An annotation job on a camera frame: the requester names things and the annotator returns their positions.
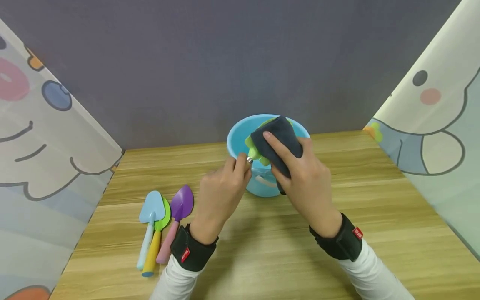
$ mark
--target hand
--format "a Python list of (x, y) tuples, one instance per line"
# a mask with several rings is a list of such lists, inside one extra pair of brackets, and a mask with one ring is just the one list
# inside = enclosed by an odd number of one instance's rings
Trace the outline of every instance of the hand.
[(264, 138), (290, 170), (291, 179), (272, 165), (273, 175), (295, 209), (320, 236), (333, 238), (340, 231), (342, 215), (332, 203), (330, 170), (313, 153), (312, 140), (298, 138), (303, 146), (303, 155), (296, 158), (270, 132), (264, 132)]
[(247, 155), (227, 158), (225, 165), (200, 180), (197, 212), (190, 223), (190, 233), (204, 245), (213, 243), (224, 223), (237, 208), (252, 177)]

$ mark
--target wooden table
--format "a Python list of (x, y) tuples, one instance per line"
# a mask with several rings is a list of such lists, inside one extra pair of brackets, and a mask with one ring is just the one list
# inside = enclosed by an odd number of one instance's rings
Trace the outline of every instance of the wooden table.
[[(332, 171), (338, 209), (361, 228), (416, 299), (479, 299), (480, 263), (370, 136), (337, 132), (313, 140)], [(187, 183), (197, 195), (201, 176), (220, 167), (227, 155), (224, 143), (126, 151), (51, 300), (148, 299), (158, 275), (143, 278), (135, 269), (146, 228), (138, 214), (146, 194), (159, 190), (170, 201)], [(358, 296), (287, 198), (246, 192), (192, 298)]]

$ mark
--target white curtain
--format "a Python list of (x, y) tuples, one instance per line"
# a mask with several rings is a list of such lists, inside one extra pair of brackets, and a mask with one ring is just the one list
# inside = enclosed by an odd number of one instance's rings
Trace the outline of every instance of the white curtain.
[(459, 4), (365, 127), (477, 258), (479, 12)]
[(121, 154), (0, 20), (1, 300), (48, 298)]

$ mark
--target light blue blade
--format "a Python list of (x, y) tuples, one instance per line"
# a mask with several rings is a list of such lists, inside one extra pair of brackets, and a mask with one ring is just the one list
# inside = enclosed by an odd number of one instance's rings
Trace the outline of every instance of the light blue blade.
[(140, 222), (148, 223), (152, 212), (155, 212), (155, 221), (165, 217), (165, 206), (163, 205), (162, 194), (160, 194), (159, 191), (151, 191), (148, 193), (142, 210), (140, 211)]

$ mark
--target purple shovel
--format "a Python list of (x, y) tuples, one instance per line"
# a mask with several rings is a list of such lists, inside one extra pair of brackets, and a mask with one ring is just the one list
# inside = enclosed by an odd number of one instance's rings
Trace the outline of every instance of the purple shovel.
[(172, 211), (172, 217), (175, 218), (170, 230), (167, 233), (167, 237), (163, 241), (160, 252), (156, 257), (156, 262), (159, 264), (166, 264), (170, 257), (170, 245), (177, 234), (180, 221), (187, 217), (193, 209), (193, 193), (190, 187), (185, 184), (182, 188), (173, 196), (170, 202), (170, 208)]

